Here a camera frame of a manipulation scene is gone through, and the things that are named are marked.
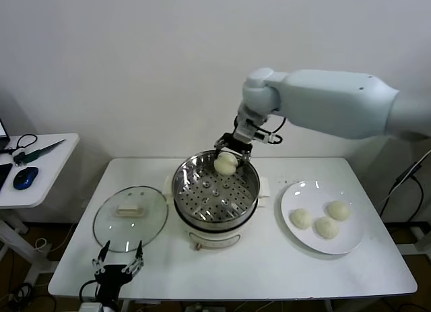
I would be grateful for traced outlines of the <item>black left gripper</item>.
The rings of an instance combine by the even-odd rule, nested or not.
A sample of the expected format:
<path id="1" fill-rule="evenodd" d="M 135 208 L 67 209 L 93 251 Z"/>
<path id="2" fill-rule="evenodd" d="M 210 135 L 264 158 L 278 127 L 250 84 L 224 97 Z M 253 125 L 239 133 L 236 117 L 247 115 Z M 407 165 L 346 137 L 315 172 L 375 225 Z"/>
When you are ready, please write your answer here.
<path id="1" fill-rule="evenodd" d="M 92 260 L 95 281 L 99 285 L 96 294 L 96 300 L 98 302 L 116 302 L 119 299 L 122 286 L 132 281 L 132 275 L 137 275 L 144 266 L 142 241 L 140 241 L 137 246 L 135 258 L 127 266 L 104 266 L 109 247 L 110 241 L 107 241 L 99 251 L 98 257 Z"/>

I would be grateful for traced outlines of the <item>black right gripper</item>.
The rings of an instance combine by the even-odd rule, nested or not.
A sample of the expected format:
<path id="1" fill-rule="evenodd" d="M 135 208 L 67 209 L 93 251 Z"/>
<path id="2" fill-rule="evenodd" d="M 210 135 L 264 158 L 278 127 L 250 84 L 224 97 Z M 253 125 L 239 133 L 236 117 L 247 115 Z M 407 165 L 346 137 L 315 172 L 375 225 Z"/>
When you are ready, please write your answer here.
<path id="1" fill-rule="evenodd" d="M 244 166 L 250 162 L 252 145 L 235 139 L 232 133 L 224 133 L 223 136 L 221 136 L 221 138 L 215 143 L 214 148 L 215 159 L 218 158 L 222 149 L 227 148 L 233 152 L 241 154 L 238 159 L 238 166 Z"/>

